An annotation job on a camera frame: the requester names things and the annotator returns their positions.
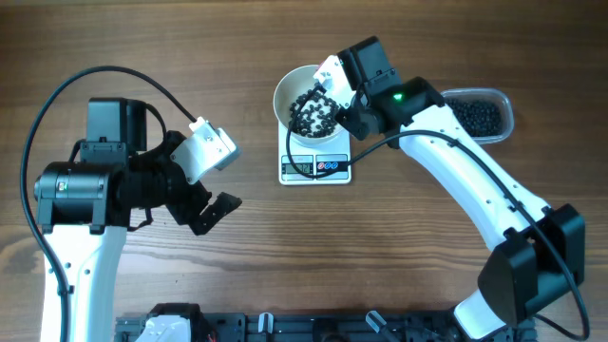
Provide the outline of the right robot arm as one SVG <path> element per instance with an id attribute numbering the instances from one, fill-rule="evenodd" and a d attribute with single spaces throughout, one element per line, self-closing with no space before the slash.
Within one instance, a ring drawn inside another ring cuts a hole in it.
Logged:
<path id="1" fill-rule="evenodd" d="M 339 104 L 337 122 L 355 138 L 418 161 L 463 208 L 489 258 L 476 291 L 453 311 L 462 335 L 481 341 L 580 295 L 585 222 L 571 205 L 551 207 L 506 173 L 465 131 L 427 80 L 404 81 L 376 37 L 329 56 L 317 80 Z"/>

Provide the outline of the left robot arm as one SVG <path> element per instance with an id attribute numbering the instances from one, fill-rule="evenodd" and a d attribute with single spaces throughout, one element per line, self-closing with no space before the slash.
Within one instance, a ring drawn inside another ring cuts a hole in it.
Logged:
<path id="1" fill-rule="evenodd" d="M 36 221 L 55 258 L 47 275 L 41 338 L 107 341 L 126 236 L 136 231 L 131 212 L 165 207 L 178 225 L 207 234 L 237 209 L 240 198 L 207 191 L 201 178 L 240 154 L 221 128 L 197 118 L 190 136 L 164 128 L 161 143 L 147 147 L 151 104 L 125 98 L 92 98 L 80 159 L 55 161 L 34 184 Z"/>

